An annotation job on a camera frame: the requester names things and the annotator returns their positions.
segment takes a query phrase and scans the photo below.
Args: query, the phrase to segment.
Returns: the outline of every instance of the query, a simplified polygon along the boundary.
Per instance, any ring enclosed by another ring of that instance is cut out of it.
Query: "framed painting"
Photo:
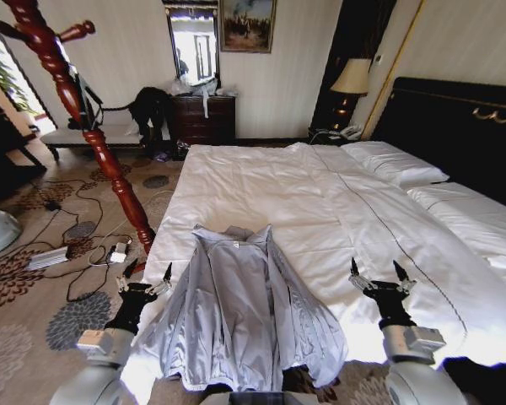
[[[276,0],[221,0],[221,51],[272,51]]]

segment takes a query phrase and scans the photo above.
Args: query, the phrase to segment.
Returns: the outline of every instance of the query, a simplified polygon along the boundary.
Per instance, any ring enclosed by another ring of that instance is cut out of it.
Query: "pillow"
[[[342,149],[367,170],[401,188],[426,186],[449,179],[438,167],[386,142],[349,143]]]
[[[506,279],[504,205],[457,183],[416,187],[407,194]]]

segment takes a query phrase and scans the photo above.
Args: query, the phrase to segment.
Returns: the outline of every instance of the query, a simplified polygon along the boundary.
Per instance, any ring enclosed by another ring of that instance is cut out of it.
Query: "nightstand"
[[[341,146],[345,145],[347,143],[357,142],[359,139],[356,140],[349,140],[342,136],[332,135],[330,133],[326,133],[326,129],[314,129],[310,128],[308,130],[308,134],[310,136],[310,142],[311,139],[314,139],[311,143],[312,145],[335,145],[335,146]]]

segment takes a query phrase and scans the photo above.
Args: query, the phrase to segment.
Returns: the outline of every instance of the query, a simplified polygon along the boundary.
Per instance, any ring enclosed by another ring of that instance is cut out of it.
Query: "white duvet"
[[[355,257],[366,277],[397,281],[396,260],[418,281],[405,307],[418,325],[443,334],[447,345],[436,353],[438,362],[455,356],[506,362],[502,276],[405,192],[368,174],[340,148],[191,147],[145,282],[158,283],[169,262],[178,281],[193,254],[195,224],[216,231],[272,224],[296,273],[341,323],[348,360],[385,361],[377,306],[348,281]],[[141,331],[168,298],[146,307]],[[142,344],[134,346],[122,380],[140,403],[149,399],[158,362]]]

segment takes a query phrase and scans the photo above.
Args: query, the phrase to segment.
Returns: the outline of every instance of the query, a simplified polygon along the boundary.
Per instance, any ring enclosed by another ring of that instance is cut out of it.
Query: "telephone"
[[[362,136],[363,128],[361,125],[351,125],[340,132],[340,135],[349,141],[356,141]]]
[[[349,127],[342,129],[341,131],[334,131],[330,129],[317,129],[315,131],[315,135],[311,138],[310,144],[312,144],[313,141],[315,141],[317,135],[321,135],[322,133],[327,134],[328,138],[331,139],[345,138],[348,141],[358,141],[362,136],[362,131],[363,127],[361,125],[351,125]]]

